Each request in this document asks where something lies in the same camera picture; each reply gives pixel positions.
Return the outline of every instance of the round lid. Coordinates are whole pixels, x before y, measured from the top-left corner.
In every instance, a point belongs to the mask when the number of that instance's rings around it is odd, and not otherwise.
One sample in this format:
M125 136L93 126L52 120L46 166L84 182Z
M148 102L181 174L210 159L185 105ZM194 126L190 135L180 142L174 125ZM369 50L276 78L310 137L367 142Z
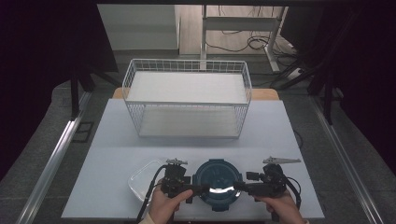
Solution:
M233 189L234 181L242 181L242 175L225 160L209 160L192 176L193 185L209 185L210 191L201 199L216 212L226 211L238 199L240 191Z

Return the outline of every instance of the cable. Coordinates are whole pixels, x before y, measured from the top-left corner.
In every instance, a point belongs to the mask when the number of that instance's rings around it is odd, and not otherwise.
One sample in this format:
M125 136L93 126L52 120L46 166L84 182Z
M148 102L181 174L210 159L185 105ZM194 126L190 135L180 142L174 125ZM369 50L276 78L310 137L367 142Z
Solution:
M296 61L294 61L290 66L288 66L285 70L282 71L282 73L280 73L280 75L271 83L270 88L275 89L275 84L280 81L281 79L288 77L293 68L296 68L297 65L301 64L301 60L297 59Z
M302 148L303 145L304 145L303 138L302 138L301 135L300 135L299 133L297 133L297 131L295 131L294 129L293 129L293 132L296 133L297 136L300 138L300 144L299 144L298 148Z
M300 193L297 191L297 189L294 187L294 185L291 184L291 182L289 181L289 178L290 178L290 177L286 177L286 176L285 176L284 180L285 180L285 182L286 182L286 185L288 185L289 188L291 189L291 191L293 191L294 196L296 197L296 206L297 206L297 208L300 210L300 205L301 205L301 196L300 196ZM296 180L294 180L294 181L295 181L295 182L298 184L298 186L300 187L300 192L301 192L301 186L300 186L300 184L299 184Z
M262 10L262 7L259 7L259 12L257 12L257 17L260 17L260 11Z
M296 184L298 185L298 193L301 194L301 185L300 185L300 183L296 179L288 177L288 176L287 176L287 179L290 179L290 180L293 180L294 182L296 182Z
M140 208L139 215L137 215L136 223L139 223L139 222L140 222L140 220L142 219L143 213L145 213L146 207L148 206L148 203L149 203L149 196L151 196L152 190L154 189L155 180L157 179L157 175L160 173L160 171L161 171L163 168L166 168L166 165L162 165L162 166L157 170L157 172L155 173L154 177L153 177L152 180L151 180L151 183L149 184L148 192L146 193L145 201L143 201L142 207Z
M315 54L318 51L319 52L323 51L325 48L327 48L329 46L329 44L331 44L329 41L332 38L334 38L335 35L338 34L337 31L339 31L346 22L347 22L347 18L344 21L341 21L339 24L336 24L334 26L334 28L332 30L330 30L330 32L328 32L328 35L326 37L322 38L320 40L320 42L317 43L315 46L313 46L306 52L303 52L303 53L297 52L296 55L300 59L304 60L304 58L310 57L312 54Z
M296 55L293 55L293 54L284 53L284 54L278 55L278 56L276 57L276 62L279 63L279 64L282 64L283 66L286 66L286 67L291 66L293 63L284 64L284 63L282 63L282 62L279 60L279 59L281 59L281 58L293 58L293 59L298 60L298 57L297 57Z
M221 16L221 12L224 14L224 16L225 16L225 12L224 12L224 10L222 9L222 6L219 6L218 7L218 11L219 11L219 16ZM234 32L230 32L230 33L225 33L224 31L221 31L224 35L234 35L234 34L238 34L238 33L241 33L242 31L234 31Z
M260 83L260 84L252 84L251 86L252 87L261 87L262 85L264 85L264 84L268 84L268 83L271 83L271 82L273 82L273 81L266 81L266 82L262 82L262 83Z
M253 34L253 32L251 31L250 37L247 39L247 45L251 49L255 49L255 50L264 49L268 45L269 37L262 36L262 35L252 35L252 34ZM253 46L251 46L251 43L253 43L253 42L260 42L262 45L259 48L254 48Z
M223 50L227 50L227 51L230 51L230 52L239 52L239 51L242 51L242 50L248 48L248 45L246 45L246 46L245 46L244 48L242 48L242 49L225 49L225 48L222 48L222 47L209 45L207 42L205 42L205 43L206 43L210 48L223 49Z

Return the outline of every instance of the wire basket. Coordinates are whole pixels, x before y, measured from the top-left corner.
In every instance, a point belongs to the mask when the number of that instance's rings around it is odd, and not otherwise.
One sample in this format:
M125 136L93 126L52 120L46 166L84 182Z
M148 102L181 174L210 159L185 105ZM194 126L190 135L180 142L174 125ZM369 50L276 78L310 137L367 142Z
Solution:
M241 61L134 59L122 95L139 136L238 138L251 82Z

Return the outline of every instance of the wall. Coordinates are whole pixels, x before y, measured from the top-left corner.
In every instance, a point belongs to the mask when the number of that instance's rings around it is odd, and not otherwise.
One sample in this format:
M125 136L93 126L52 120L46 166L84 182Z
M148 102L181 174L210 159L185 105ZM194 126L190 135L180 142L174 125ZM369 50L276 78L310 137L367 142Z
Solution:
M113 50L178 49L175 6L98 5Z

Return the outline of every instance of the table surface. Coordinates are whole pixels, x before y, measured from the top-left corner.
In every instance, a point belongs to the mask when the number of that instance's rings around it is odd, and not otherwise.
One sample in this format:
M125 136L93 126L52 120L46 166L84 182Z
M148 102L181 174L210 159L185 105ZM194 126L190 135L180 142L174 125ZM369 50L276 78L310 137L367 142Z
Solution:
M272 95L272 90L258 91ZM128 185L131 175L153 160L175 158L189 161L186 175L193 175L209 159L224 159L246 179L245 172L262 172L262 160L269 156L300 159L283 164L285 175L302 186L301 212L306 218L322 218L304 159L298 148L283 102L252 101L239 139L139 138L121 99L110 99L63 218L134 219L141 201ZM254 203L246 193L227 212L216 213L199 198L183 204L176 220L262 220L263 203Z

